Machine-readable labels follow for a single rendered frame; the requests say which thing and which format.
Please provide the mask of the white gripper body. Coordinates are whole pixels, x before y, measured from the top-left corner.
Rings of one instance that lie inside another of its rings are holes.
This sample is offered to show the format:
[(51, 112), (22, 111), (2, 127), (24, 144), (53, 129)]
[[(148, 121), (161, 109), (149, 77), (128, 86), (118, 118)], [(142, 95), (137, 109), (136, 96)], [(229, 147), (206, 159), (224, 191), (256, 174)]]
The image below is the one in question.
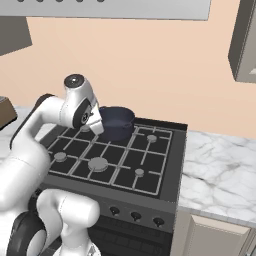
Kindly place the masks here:
[(102, 118), (98, 111), (92, 113), (88, 119), (87, 126), (95, 135), (100, 135), (104, 132)]

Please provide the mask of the dark blue pot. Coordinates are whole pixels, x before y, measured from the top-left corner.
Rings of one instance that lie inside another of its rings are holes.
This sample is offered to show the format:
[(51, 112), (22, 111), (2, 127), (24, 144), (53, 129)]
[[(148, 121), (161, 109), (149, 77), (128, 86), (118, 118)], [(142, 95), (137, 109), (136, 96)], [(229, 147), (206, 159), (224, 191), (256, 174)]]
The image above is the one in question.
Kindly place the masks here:
[(135, 114), (120, 106), (103, 106), (99, 109), (104, 132), (100, 137), (105, 141), (121, 141), (129, 138), (134, 130)]

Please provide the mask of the black gas stove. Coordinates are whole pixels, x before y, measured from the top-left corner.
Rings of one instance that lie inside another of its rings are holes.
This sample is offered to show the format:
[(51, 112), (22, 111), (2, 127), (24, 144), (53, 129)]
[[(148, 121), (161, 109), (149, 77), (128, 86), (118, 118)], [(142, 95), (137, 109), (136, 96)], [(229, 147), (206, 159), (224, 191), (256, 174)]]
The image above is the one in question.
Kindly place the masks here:
[[(98, 201), (101, 214), (171, 232), (175, 219), (187, 126), (137, 118), (132, 135), (105, 141), (87, 129), (54, 127), (42, 139), (51, 168), (46, 188), (61, 188)], [(120, 213), (113, 216), (110, 207)], [(142, 218), (134, 221), (132, 212)], [(157, 227), (155, 217), (164, 220)]]

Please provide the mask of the brown wooden box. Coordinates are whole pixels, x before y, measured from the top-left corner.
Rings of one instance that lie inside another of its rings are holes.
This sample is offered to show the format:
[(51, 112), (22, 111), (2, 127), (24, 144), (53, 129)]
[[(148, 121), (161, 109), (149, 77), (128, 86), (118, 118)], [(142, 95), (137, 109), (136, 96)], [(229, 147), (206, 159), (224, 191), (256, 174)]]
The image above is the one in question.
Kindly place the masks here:
[(17, 119), (17, 113), (8, 97), (0, 96), (0, 130)]

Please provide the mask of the grey range hood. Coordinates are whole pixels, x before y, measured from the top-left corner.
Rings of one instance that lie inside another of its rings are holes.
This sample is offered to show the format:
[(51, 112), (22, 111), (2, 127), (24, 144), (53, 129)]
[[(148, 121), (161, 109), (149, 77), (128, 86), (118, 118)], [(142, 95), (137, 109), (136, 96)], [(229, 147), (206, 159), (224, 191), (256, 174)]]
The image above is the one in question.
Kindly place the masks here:
[(207, 20), (211, 0), (0, 0), (0, 16)]

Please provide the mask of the black oven door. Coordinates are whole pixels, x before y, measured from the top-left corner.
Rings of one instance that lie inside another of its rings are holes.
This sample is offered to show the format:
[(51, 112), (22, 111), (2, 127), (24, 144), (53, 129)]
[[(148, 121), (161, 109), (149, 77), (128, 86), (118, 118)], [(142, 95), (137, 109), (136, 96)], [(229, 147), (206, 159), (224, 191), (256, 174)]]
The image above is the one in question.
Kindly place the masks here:
[(106, 216), (88, 232), (102, 256), (170, 256), (170, 233)]

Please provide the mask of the beige base cupboard door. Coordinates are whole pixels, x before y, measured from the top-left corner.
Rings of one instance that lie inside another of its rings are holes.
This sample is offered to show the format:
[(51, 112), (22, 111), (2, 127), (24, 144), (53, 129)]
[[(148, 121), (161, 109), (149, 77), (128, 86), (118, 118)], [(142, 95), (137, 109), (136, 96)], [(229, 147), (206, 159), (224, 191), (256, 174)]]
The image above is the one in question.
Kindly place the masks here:
[(245, 256), (256, 256), (256, 232), (247, 249)]
[(192, 215), (183, 256), (239, 256), (247, 227)]

